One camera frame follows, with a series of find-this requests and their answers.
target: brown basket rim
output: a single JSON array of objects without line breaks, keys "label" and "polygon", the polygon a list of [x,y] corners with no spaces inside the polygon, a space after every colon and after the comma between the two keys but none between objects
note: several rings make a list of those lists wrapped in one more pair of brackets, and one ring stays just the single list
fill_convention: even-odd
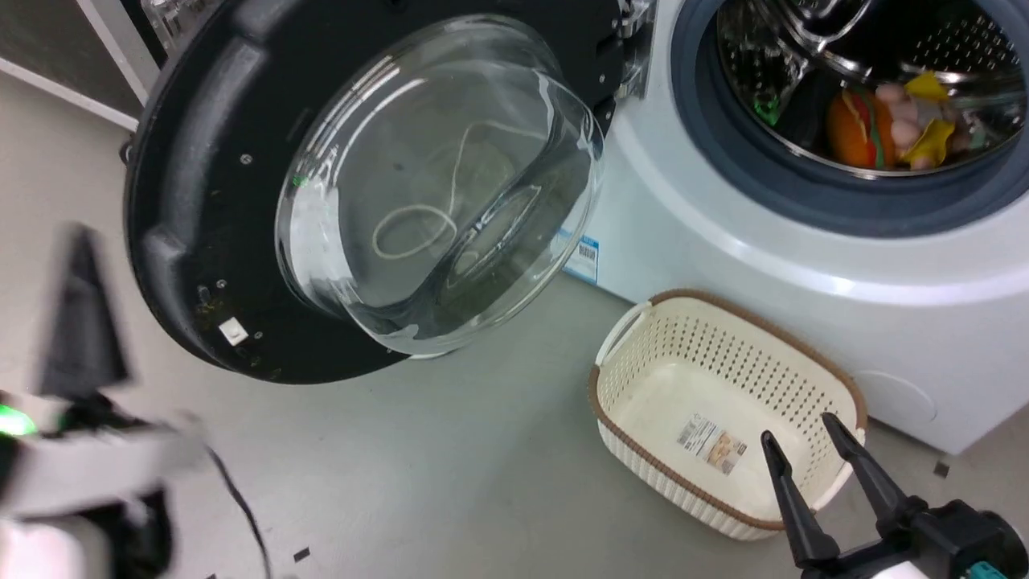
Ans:
[{"label": "brown basket rim", "polygon": [[[825,357],[820,355],[817,351],[815,351],[808,345],[804,343],[803,341],[799,340],[797,338],[793,337],[792,335],[782,330],[775,324],[772,324],[771,322],[768,322],[767,320],[754,314],[751,314],[750,312],[747,312],[746,310],[734,304],[733,302],[730,302],[729,300],[719,298],[718,296],[715,296],[708,292],[701,292],[698,291],[698,289],[671,289],[671,291],[663,292],[661,294],[658,294],[653,298],[650,298],[649,303],[651,306],[657,306],[662,302],[666,302],[668,300],[675,298],[699,300],[711,304],[712,306],[715,306],[719,310],[725,311],[729,314],[732,314],[733,316],[736,316],[737,318],[740,318],[756,326],[757,328],[760,328],[761,330],[768,332],[769,334],[775,336],[776,338],[779,338],[783,342],[795,349],[804,356],[810,358],[812,361],[814,361],[816,364],[827,370],[838,381],[840,381],[840,383],[843,384],[843,386],[847,389],[847,392],[850,393],[850,396],[854,401],[854,410],[855,413],[857,414],[857,428],[859,429],[867,428],[868,414],[866,406],[864,404],[864,397],[861,395],[861,391],[857,389],[857,385],[854,384],[854,379],[851,378],[850,375],[844,372],[843,369],[837,366],[832,361],[826,359]],[[765,531],[783,531],[785,529],[785,526],[783,526],[781,520],[759,519],[744,514],[737,509],[734,509],[733,507],[726,505],[725,503],[705,493],[699,486],[684,479],[677,472],[669,468],[668,465],[662,463],[654,456],[647,453],[646,449],[637,444],[635,440],[633,440],[629,435],[625,433],[625,431],[618,428],[617,425],[615,425],[614,422],[611,421],[610,417],[607,415],[604,409],[601,408],[600,396],[597,393],[597,386],[599,381],[600,381],[600,366],[594,365],[593,370],[590,372],[590,391],[589,391],[590,405],[593,406],[593,412],[594,414],[597,415],[597,420],[600,421],[604,425],[604,427],[606,427],[609,431],[611,431],[611,433],[613,433],[614,436],[618,438],[618,440],[620,440],[624,444],[629,446],[629,448],[631,448],[633,453],[635,453],[644,461],[646,461],[647,464],[649,464],[651,467],[661,471],[662,474],[675,481],[675,483],[678,484],[679,486],[682,486],[689,493],[699,497],[707,504],[725,513],[726,515],[739,520],[740,522]]]}]

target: washing machine door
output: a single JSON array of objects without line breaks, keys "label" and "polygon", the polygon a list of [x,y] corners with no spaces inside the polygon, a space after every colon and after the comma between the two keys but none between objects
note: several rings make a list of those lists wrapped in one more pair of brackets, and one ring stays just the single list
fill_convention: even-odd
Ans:
[{"label": "washing machine door", "polygon": [[226,0],[140,122],[126,230],[182,348],[324,383],[464,346],[574,249],[617,0]]}]

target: floor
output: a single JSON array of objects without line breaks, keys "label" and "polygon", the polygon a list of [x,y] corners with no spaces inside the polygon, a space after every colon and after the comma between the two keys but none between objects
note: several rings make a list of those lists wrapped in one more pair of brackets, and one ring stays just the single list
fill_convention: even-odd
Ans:
[{"label": "floor", "polygon": [[[0,385],[33,389],[61,223],[99,229],[135,374],[119,401],[144,418],[188,409],[205,420],[260,522],[276,577],[799,576],[783,537],[725,539],[607,454],[586,377],[628,305],[571,278],[462,352],[347,383],[275,387],[191,359],[150,317],[125,256],[125,138],[0,75]],[[23,404],[40,420],[52,408]],[[1029,413],[961,457],[875,427],[867,446],[931,504],[961,498],[1029,529]],[[946,477],[934,474],[941,461]],[[173,577],[259,577],[255,544],[214,470],[170,487]],[[875,535],[853,481],[819,519],[844,547]]]}]

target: laundry basket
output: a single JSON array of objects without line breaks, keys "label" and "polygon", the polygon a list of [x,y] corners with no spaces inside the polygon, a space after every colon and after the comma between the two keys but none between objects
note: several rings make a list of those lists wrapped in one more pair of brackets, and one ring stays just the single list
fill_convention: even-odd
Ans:
[{"label": "laundry basket", "polygon": [[604,444],[638,477],[735,539],[783,530],[759,437],[772,431],[814,510],[851,474],[822,427],[833,412],[864,444],[864,400],[831,362],[701,292],[673,291],[618,321],[590,401]]}]

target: green light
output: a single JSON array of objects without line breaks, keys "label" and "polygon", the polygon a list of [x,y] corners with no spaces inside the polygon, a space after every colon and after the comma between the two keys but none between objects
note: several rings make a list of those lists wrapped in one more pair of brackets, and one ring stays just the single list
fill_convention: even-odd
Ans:
[{"label": "green light", "polygon": [[9,406],[0,406],[0,433],[7,436],[25,436],[36,432],[36,425],[25,412]]}]

